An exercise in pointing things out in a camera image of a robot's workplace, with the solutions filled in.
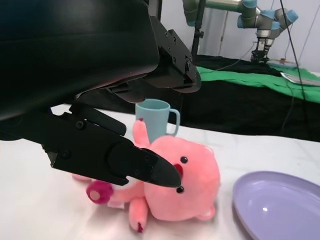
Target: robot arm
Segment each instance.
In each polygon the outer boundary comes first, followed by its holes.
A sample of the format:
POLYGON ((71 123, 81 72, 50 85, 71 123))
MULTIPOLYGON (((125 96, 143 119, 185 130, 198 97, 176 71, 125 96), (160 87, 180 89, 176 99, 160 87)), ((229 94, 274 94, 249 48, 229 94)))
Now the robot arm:
MULTIPOLYGON (((183 0, 184 15, 189 26, 195 25, 200 1, 183 0)), ((257 4, 257 0, 207 0, 205 7, 240 13, 238 28, 257 29, 257 46, 256 50, 252 51, 251 61, 266 63, 275 38, 287 28, 285 18, 290 26, 298 19, 298 15, 293 10, 285 10, 285 16, 282 9, 261 10, 257 4)))
POLYGON ((131 103, 144 100, 144 85, 200 88, 190 51, 146 2, 1 1, 0 140, 41 144, 53 168, 89 178, 179 187, 174 166, 124 138, 121 122, 85 105, 50 110, 98 88, 131 103))

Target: pink plush toy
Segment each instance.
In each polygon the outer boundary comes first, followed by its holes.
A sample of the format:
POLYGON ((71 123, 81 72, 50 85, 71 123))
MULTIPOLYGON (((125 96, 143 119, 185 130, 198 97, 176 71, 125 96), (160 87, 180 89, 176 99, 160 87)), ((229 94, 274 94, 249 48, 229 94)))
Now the pink plush toy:
POLYGON ((170 135, 149 143, 146 125, 136 121, 133 138, 139 148, 148 148, 176 167, 182 186, 168 188, 128 178, 125 186, 94 181, 86 192, 96 204, 123 207, 129 203, 129 222, 142 232, 148 209, 159 220, 182 221, 191 218, 209 220, 215 216, 214 201, 220 187, 220 172, 213 151, 201 144, 170 135))

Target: green fabric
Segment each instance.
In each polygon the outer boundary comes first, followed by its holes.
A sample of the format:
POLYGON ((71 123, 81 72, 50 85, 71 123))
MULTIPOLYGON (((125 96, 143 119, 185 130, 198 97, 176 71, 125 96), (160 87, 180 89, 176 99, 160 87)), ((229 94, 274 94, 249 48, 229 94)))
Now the green fabric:
MULTIPOLYGON (((299 76, 296 69, 286 69, 281 67, 274 67, 278 71, 282 71, 286 74, 293 76, 299 76)), ((238 73, 232 71, 213 71, 211 69, 197 67, 201 80, 207 81, 217 81, 223 80, 235 84, 252 86, 252 87, 267 87, 279 93, 292 96, 296 98, 303 99, 302 89, 300 84, 294 84, 287 81, 283 77, 266 75, 266 74, 256 74, 256 73, 238 73)), ((301 77, 310 80, 320 81, 320 77, 308 72, 306 69, 300 69, 301 77)), ((304 95, 307 101, 320 103, 320 87, 318 86, 303 86, 304 95)))

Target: white tabletop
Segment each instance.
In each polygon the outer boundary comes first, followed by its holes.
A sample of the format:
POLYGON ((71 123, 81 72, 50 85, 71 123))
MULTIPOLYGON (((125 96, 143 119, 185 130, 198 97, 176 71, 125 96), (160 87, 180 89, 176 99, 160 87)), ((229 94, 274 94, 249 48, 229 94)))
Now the white tabletop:
MULTIPOLYGON (((53 108, 56 114, 68 106, 53 108)), ((108 112, 127 125, 133 115, 108 112)), ((128 212, 97 206, 86 186, 69 173, 52 169, 40 145, 26 140, 0 141, 1 240, 242 240, 234 221, 232 188, 251 171, 284 172, 320 184, 320 143, 275 136, 241 136, 180 127, 178 137, 205 144, 215 151, 221 172, 217 215, 208 222, 155 220, 144 233, 129 227, 128 212)))

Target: lavender plate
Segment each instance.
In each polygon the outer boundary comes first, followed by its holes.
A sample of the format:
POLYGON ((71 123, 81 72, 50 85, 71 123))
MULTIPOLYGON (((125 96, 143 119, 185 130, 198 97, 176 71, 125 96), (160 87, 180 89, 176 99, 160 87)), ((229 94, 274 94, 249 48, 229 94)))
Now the lavender plate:
POLYGON ((235 211, 254 240, 320 240, 320 186, 272 171, 240 177, 235 211))

